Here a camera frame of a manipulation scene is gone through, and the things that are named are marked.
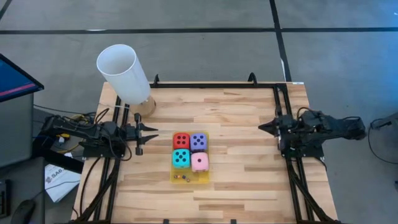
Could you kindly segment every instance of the concrete floor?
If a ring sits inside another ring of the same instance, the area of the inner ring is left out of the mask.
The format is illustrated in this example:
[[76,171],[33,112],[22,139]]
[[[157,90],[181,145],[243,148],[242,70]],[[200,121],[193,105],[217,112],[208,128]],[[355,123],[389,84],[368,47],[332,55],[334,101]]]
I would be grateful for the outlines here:
[[[0,7],[6,0],[0,0]],[[394,0],[276,0],[281,28],[398,27]],[[264,0],[12,0],[0,30],[273,27]],[[398,32],[283,33],[292,80],[305,82],[311,107],[368,125],[398,112]],[[104,78],[98,54],[111,44],[136,49],[148,79],[283,81],[275,33],[0,35],[0,53],[45,90],[35,103],[95,111]],[[398,161],[391,128],[372,133],[375,151]],[[331,191],[346,223],[396,223],[398,166],[376,159],[367,140],[324,144]],[[47,197],[46,223],[66,222],[76,192]]]

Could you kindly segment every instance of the white plastic cup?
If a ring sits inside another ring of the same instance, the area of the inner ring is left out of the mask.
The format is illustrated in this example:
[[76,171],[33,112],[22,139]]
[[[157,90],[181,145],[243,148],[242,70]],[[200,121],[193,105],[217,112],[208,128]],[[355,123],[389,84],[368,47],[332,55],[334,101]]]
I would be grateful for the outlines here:
[[148,79],[133,48],[112,45],[97,58],[97,69],[125,103],[138,105],[150,95]]

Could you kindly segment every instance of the white paper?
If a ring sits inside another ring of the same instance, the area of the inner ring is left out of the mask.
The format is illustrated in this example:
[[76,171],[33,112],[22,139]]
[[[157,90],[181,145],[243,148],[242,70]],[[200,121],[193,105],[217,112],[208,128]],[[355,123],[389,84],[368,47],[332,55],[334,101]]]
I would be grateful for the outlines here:
[[[65,156],[72,157],[72,154],[69,152],[66,153]],[[74,181],[80,181],[80,174],[50,164],[45,166],[44,189],[48,189],[64,182]],[[78,184],[79,182],[65,183],[46,191],[53,202],[59,202]]]

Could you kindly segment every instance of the die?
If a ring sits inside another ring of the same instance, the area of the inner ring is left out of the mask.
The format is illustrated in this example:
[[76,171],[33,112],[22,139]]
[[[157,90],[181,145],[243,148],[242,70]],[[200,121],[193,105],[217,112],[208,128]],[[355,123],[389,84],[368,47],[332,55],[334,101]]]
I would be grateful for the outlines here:
[[174,149],[189,149],[189,134],[176,133],[173,137]]
[[176,149],[173,151],[173,166],[177,169],[190,166],[190,152],[188,149]]
[[191,135],[191,151],[204,151],[207,149],[207,136],[205,133],[196,133]]
[[196,152],[191,155],[192,172],[209,170],[209,157],[205,152]]

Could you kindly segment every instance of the wooden table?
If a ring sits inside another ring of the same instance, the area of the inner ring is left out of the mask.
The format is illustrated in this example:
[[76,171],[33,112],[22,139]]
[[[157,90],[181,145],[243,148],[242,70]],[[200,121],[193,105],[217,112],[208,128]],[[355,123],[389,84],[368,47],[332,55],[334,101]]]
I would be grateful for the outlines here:
[[[288,83],[287,87],[294,113],[308,106],[304,85]],[[257,128],[274,118],[271,89],[156,88],[151,95],[157,108],[143,122],[159,129],[159,137],[144,146],[143,156],[133,155],[130,161],[121,163],[113,223],[162,223],[165,218],[171,223],[229,223],[231,219],[238,223],[295,222],[286,163],[277,150],[277,140]],[[111,106],[115,101],[114,90],[105,83],[99,102]],[[99,105],[98,111],[105,108]],[[112,120],[112,111],[103,121]],[[131,115],[128,121],[134,124]],[[210,183],[171,184],[172,134],[204,130],[210,135]],[[135,143],[129,144],[134,150]],[[85,162],[82,182],[93,161]],[[310,193],[326,214],[337,219],[325,168],[311,158],[304,158],[303,163]],[[98,191],[102,168],[103,159],[90,175],[84,208]],[[81,186],[75,201],[77,210]],[[101,218],[107,203],[105,195]]]

